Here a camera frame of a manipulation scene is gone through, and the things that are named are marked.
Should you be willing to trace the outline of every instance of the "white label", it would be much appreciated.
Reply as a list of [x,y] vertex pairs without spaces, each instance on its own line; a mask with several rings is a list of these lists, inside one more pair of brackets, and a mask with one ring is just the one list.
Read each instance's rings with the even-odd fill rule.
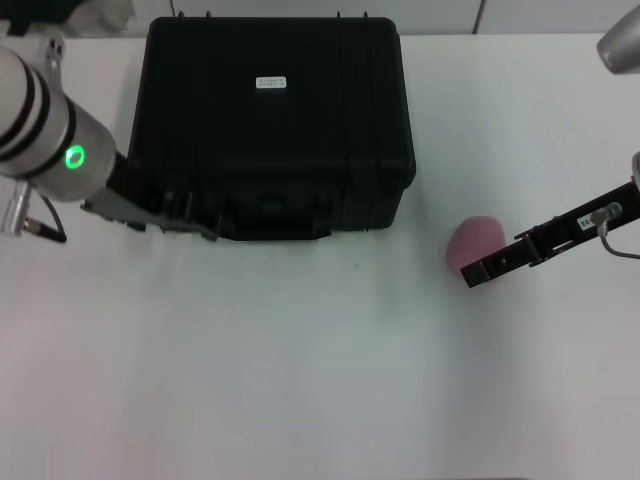
[[259,90],[287,88],[287,77],[258,77],[256,88]]
[[580,225],[582,231],[589,230],[590,228],[596,226],[596,224],[591,221],[591,214],[580,217],[578,219],[578,224]]

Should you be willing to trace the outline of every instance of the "pink sponge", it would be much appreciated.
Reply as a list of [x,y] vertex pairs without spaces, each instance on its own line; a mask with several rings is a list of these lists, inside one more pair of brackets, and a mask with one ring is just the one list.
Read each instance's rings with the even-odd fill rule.
[[453,233],[447,265],[462,279],[460,269],[507,246],[502,224],[493,217],[467,218]]

